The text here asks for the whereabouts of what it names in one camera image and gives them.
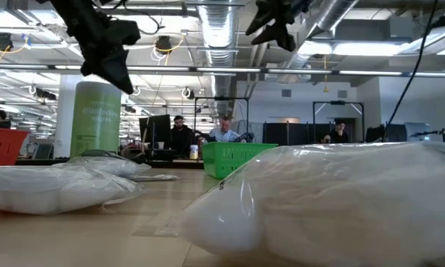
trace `red container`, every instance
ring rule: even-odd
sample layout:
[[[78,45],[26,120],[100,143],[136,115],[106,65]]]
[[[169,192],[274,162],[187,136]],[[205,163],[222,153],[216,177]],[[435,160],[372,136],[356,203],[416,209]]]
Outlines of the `red container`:
[[[15,131],[0,128],[0,166],[15,165],[27,131]]]

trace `plastic bag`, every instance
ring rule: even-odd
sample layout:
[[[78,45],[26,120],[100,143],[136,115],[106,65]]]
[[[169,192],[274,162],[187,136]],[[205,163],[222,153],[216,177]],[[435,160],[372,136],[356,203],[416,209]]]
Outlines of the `plastic bag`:
[[[117,159],[109,156],[84,156],[74,158],[66,163],[55,164],[54,167],[62,166],[86,166],[98,171],[104,171],[118,177],[130,178],[143,171],[151,169],[146,164],[136,164],[130,160]]]
[[[58,214],[139,196],[143,186],[85,166],[0,167],[0,210]]]
[[[445,257],[445,144],[264,151],[186,208],[178,235],[253,266],[416,266]]]

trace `pillar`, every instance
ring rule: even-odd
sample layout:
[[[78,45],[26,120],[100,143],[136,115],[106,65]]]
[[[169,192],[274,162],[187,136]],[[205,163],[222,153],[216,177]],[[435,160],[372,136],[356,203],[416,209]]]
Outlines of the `pillar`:
[[[54,158],[70,156],[74,99],[76,95],[76,85],[80,81],[82,81],[82,76],[80,75],[61,75],[56,117]]]
[[[117,152],[121,90],[102,82],[80,82],[76,86],[70,157],[87,150]]]

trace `table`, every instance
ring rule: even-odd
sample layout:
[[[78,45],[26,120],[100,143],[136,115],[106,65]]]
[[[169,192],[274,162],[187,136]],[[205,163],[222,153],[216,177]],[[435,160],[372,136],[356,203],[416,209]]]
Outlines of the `table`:
[[[55,216],[0,213],[0,267],[229,267],[166,234],[170,218],[219,181],[201,170],[153,169],[178,181],[145,182],[137,199]]]

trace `green basket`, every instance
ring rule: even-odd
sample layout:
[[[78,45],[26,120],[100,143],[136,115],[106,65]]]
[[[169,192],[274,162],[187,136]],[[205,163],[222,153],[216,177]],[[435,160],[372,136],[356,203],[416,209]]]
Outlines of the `green basket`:
[[[224,179],[260,152],[275,148],[274,144],[211,142],[202,147],[205,172]]]

